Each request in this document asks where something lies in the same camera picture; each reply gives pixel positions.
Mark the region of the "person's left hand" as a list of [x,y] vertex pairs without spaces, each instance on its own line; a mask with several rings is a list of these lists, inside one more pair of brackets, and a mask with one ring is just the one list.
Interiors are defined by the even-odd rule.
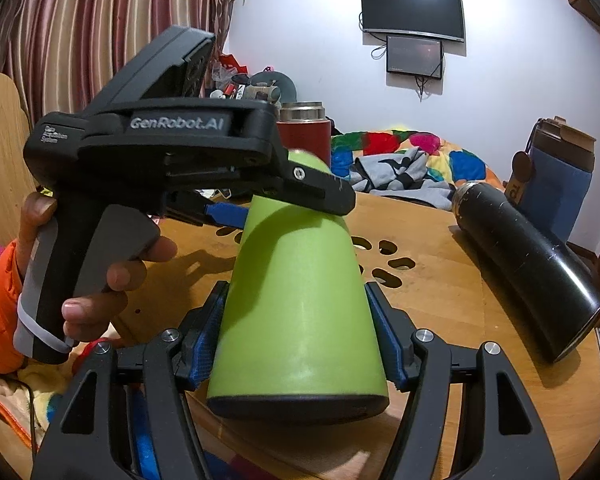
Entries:
[[[24,201],[16,243],[20,278],[27,273],[38,229],[50,221],[56,206],[56,200],[38,192],[31,193]],[[106,332],[112,319],[128,305],[128,292],[139,289],[145,281],[145,261],[168,262],[177,252],[178,246],[173,240],[160,236],[140,254],[140,258],[112,264],[107,271],[107,286],[103,292],[70,298],[62,305],[65,335],[74,341],[98,339]]]

